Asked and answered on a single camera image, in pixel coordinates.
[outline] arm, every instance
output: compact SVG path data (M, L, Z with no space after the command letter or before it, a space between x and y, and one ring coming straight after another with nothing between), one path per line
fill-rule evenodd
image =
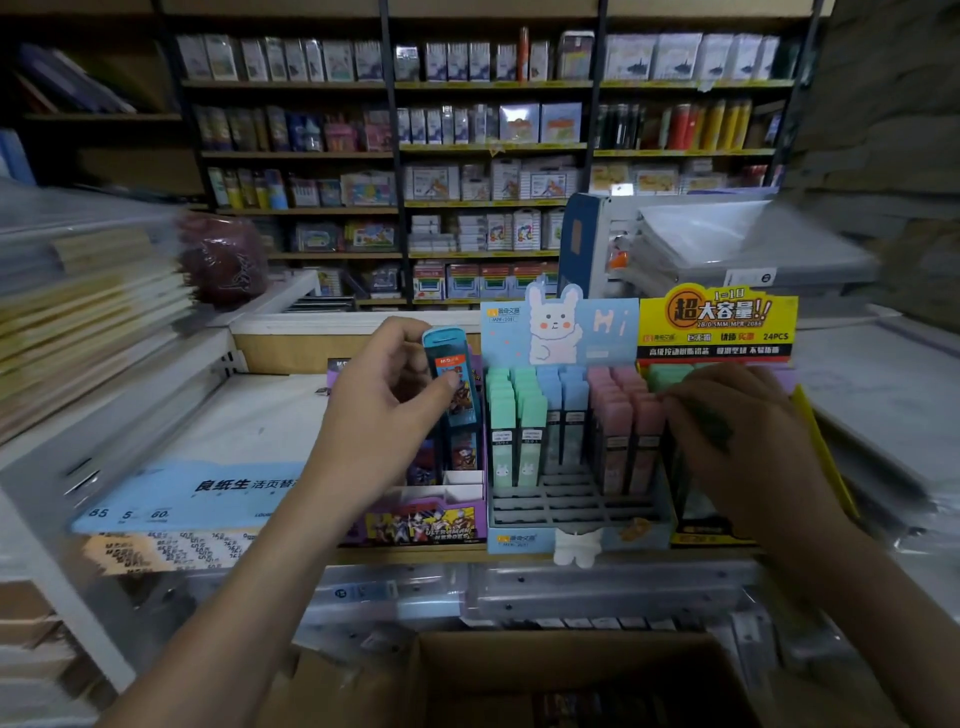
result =
M704 437L692 401L726 421L725 449ZM911 725L960 725L960 626L848 521L773 375L696 370L663 406L698 485L836 622Z
M223 587L104 715L102 728L252 721L332 549L402 477L450 404L456 375L427 385L417 343L427 329L388 319L344 369L297 485Z

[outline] yellow sign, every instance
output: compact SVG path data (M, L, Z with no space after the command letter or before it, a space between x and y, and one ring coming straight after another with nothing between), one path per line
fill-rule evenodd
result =
M641 364L787 361L797 330L796 296L745 285L681 283L661 299L640 300Z

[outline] rabbit print on case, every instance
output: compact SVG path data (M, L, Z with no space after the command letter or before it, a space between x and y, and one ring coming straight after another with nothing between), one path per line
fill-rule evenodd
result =
M531 364L577 363L577 343L583 338L584 330L575 318L582 295L579 286L568 285L561 300L547 301L539 285L527 286Z

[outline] brick wall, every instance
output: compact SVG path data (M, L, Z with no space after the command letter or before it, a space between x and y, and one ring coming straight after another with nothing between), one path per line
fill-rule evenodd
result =
M880 258L878 303L960 331L960 1L837 0L783 186Z

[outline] open cardboard box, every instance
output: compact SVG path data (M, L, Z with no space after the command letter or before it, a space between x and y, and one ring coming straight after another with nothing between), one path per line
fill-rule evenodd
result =
M628 631L424 633L406 669L391 678L304 653L283 704L257 725L533 728L544 693L611 681L626 683L621 694L655 695L648 704L669 718L658 725L708 725L718 717L738 728L760 725L712 637ZM617 724L646 723L638 713L636 722Z

